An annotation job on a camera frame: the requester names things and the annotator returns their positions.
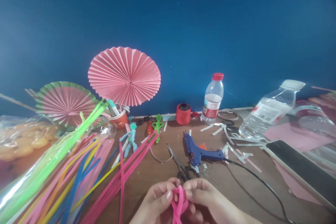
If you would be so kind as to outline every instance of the hand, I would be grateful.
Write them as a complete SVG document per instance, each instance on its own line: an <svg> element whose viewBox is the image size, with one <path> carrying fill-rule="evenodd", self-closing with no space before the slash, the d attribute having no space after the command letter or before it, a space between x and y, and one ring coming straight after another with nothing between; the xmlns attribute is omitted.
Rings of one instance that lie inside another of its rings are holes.
<svg viewBox="0 0 336 224"><path fill-rule="evenodd" d="M203 178L196 178L187 181L183 185L186 197L189 200L189 207L185 212L186 217L193 223L225 223L225 224L247 224L260 223L247 215L227 198L225 198L210 182ZM208 208L210 219L195 205L202 205Z"/></svg>
<svg viewBox="0 0 336 224"><path fill-rule="evenodd" d="M181 184L178 178L153 185L147 192L130 224L168 224L173 221L172 190Z"/></svg>

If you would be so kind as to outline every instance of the blue glue gun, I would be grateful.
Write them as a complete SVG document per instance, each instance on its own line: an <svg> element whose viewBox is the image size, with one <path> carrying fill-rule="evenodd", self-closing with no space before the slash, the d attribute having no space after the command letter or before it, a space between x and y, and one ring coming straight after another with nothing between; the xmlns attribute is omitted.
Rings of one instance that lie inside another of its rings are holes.
<svg viewBox="0 0 336 224"><path fill-rule="evenodd" d="M191 156L190 162L196 168L197 173L199 173L198 166L202 164L202 158L208 159L213 162L222 161L225 158L225 155L221 150L209 151L203 150L198 147L195 144L193 138L187 132L185 132L184 139L186 142L188 154Z"/></svg>

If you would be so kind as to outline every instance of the pleated paper fan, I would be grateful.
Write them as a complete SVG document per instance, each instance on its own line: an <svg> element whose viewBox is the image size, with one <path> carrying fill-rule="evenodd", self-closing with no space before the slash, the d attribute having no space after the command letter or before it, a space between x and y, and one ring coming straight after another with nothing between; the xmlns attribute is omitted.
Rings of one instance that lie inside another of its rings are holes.
<svg viewBox="0 0 336 224"><path fill-rule="evenodd" d="M71 82L47 84L37 93L35 100L37 113L65 126L80 125L80 112L87 118L99 103L89 90ZM97 126L101 122L101 119L97 119L94 125Z"/></svg>
<svg viewBox="0 0 336 224"><path fill-rule="evenodd" d="M161 74L146 54L129 47L112 47L93 58L88 71L92 88L105 99L137 106L156 95Z"/></svg>

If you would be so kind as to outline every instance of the power cord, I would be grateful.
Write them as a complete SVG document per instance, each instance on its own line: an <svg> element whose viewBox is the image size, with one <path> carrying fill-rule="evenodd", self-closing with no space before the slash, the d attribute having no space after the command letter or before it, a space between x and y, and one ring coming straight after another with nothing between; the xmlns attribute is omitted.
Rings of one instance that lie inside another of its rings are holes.
<svg viewBox="0 0 336 224"><path fill-rule="evenodd" d="M277 198L277 200L279 201L280 205L281 205L281 208L282 208L282 213L283 213L283 216L285 217L286 221L288 223L291 223L291 224L299 224L298 222L293 222L291 221L290 219L287 218L287 215L286 215L286 212L285 212L285 208L283 206L283 203L282 201L280 200L280 198L277 196L277 194L275 193L275 191L272 189L272 187L270 187L265 181L263 181L261 178L259 178L254 172L252 172L251 170L249 170L248 168L246 168L245 166L237 163L237 162L234 162L234 161L231 161L229 159L226 159L224 158L224 161L226 162L229 162L229 163L232 163L234 165L237 165L241 168L244 168L246 171L248 171L249 173L251 173L254 177L256 177L261 183L263 183L273 194L274 196Z"/></svg>

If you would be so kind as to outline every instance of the phone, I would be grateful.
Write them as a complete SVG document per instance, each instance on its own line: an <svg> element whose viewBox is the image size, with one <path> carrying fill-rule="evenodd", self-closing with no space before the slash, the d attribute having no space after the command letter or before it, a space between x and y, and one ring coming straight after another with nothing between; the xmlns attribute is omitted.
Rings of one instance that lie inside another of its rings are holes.
<svg viewBox="0 0 336 224"><path fill-rule="evenodd" d="M265 151L290 172L322 204L336 210L336 178L282 140L266 144Z"/></svg>

